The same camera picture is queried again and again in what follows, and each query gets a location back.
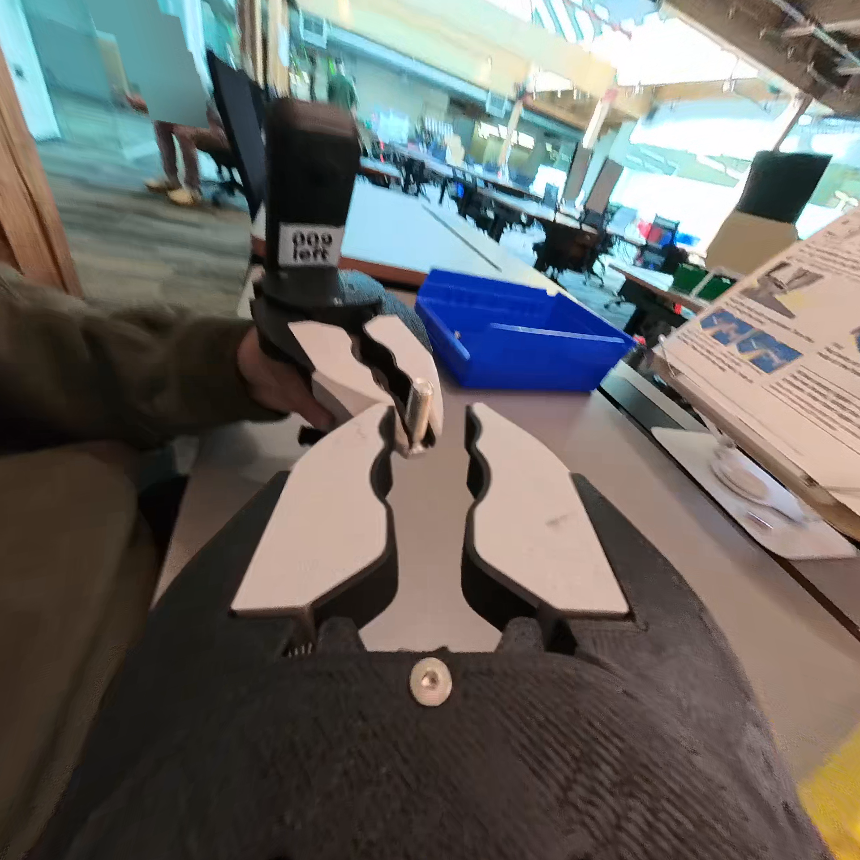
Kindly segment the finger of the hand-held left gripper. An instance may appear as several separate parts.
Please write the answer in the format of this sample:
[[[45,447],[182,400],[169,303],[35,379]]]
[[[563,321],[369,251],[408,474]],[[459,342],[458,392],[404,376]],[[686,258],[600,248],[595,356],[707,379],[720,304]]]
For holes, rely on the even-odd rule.
[[[395,428],[403,432],[403,419],[391,393],[374,377],[371,366],[353,350],[353,335],[346,328],[312,320],[287,323],[287,331],[310,369],[310,388],[317,403],[331,415],[333,427],[377,405],[392,407]]]
[[[353,335],[356,356],[371,366],[376,380],[392,394],[401,415],[413,381],[424,378],[432,382],[435,393],[431,423],[437,444],[444,431],[445,406],[439,372],[430,349],[397,315],[354,317],[348,323],[348,332]],[[394,449],[395,422],[394,416]]]

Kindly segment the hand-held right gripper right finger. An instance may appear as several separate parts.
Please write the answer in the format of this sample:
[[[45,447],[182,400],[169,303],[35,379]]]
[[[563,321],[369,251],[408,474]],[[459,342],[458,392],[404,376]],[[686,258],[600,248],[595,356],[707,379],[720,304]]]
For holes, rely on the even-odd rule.
[[[629,604],[573,476],[542,441],[485,403],[467,409],[478,489],[477,563],[508,593],[564,618],[622,618]]]

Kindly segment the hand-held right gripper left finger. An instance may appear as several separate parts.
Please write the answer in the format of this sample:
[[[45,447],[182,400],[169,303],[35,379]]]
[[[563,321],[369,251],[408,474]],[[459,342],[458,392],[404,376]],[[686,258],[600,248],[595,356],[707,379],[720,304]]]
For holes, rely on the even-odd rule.
[[[391,548],[393,406],[328,433],[290,471],[231,602],[239,617],[320,622]]]

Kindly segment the steel hex bolt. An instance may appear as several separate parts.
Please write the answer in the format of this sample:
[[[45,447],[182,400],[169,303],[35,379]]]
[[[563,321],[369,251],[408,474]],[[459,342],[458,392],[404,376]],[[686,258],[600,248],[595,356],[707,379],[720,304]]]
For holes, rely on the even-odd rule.
[[[434,386],[431,381],[417,378],[410,386],[406,406],[399,418],[395,448],[403,458],[418,457],[436,443],[433,429]]]

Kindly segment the person's left forearm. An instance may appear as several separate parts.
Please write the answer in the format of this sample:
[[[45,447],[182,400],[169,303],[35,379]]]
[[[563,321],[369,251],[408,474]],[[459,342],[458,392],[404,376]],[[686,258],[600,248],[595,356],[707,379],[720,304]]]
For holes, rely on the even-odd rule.
[[[140,450],[285,417],[238,367],[250,323],[173,306],[91,303],[2,265],[2,454],[87,442]]]

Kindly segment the grey desk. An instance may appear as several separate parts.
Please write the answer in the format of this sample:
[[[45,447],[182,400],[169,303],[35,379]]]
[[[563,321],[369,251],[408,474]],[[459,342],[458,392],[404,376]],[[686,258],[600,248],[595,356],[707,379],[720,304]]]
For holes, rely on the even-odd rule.
[[[858,726],[858,639],[601,392],[465,391],[445,378],[444,434],[392,459],[396,598],[361,632],[371,650],[489,651],[499,632],[460,586],[464,410],[487,403],[583,475],[684,576],[743,664],[792,776],[803,781]]]

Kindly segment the black panel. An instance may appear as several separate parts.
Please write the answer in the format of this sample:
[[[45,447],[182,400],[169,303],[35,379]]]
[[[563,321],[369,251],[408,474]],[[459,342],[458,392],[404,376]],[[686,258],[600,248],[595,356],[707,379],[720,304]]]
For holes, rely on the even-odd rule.
[[[255,220],[266,191],[266,156],[262,131],[261,90],[242,70],[206,51],[206,61],[225,135],[231,147],[249,214]]]

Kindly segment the white table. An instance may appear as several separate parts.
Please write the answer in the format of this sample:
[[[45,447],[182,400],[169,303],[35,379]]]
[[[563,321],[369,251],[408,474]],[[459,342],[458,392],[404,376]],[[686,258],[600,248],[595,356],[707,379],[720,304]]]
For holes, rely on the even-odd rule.
[[[340,268],[414,290],[435,269],[561,290],[457,214],[364,181],[353,188]]]

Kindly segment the blue plastic bin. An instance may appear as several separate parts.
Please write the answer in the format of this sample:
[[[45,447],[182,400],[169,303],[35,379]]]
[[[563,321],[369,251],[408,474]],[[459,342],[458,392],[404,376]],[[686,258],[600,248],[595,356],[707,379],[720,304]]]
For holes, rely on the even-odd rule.
[[[414,309],[438,365],[468,389],[589,393],[636,347],[566,292],[445,269]]]

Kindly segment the white stand base card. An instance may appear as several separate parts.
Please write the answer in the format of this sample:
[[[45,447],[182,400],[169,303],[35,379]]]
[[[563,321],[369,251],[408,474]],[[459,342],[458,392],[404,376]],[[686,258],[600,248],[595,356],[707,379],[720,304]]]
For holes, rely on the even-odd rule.
[[[776,511],[749,502],[726,488],[712,473],[710,462],[717,445],[711,434],[655,427],[654,439],[695,480],[711,500],[761,547],[789,561],[849,560],[858,549],[820,515],[807,523],[785,519]],[[740,452],[749,469],[771,487],[771,492],[787,505],[797,502],[755,462]],[[805,505],[799,504],[804,513]]]

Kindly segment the black office chair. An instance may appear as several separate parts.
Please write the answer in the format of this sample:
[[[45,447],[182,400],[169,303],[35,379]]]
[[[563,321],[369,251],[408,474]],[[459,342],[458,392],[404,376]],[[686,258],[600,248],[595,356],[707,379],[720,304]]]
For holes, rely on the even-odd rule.
[[[543,228],[543,240],[532,249],[534,268],[552,280],[565,272],[594,274],[594,267],[607,240],[606,227],[575,221],[536,219]]]

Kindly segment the clear acrylic stand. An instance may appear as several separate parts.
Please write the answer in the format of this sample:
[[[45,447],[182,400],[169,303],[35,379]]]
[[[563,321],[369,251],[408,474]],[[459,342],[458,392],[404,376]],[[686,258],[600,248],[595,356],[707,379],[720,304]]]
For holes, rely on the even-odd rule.
[[[787,505],[771,492],[771,487],[749,469],[747,459],[739,449],[725,440],[719,440],[715,447],[710,468],[715,477],[729,490],[741,498],[760,507],[776,511],[785,519],[796,523],[807,523],[808,515],[797,502]]]

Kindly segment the green bin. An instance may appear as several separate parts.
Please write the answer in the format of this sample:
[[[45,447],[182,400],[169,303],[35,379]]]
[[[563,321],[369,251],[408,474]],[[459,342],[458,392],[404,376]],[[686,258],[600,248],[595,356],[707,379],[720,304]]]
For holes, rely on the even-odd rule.
[[[704,302],[711,302],[723,295],[735,283],[736,278],[721,269],[712,272],[699,265],[684,262],[673,274],[672,290],[679,294],[694,296]]]

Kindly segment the black box speaker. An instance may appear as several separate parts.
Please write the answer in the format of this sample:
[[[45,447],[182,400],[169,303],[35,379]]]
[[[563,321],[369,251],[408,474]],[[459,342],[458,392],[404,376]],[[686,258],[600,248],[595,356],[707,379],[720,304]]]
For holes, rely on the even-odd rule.
[[[795,225],[832,158],[818,153],[757,152],[735,210]]]

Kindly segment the large yellow plastic bin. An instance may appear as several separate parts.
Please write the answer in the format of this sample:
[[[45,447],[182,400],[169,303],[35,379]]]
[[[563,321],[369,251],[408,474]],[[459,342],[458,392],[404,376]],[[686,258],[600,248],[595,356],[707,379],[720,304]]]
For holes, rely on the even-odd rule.
[[[836,859],[859,858],[859,729],[800,785],[809,818]]]

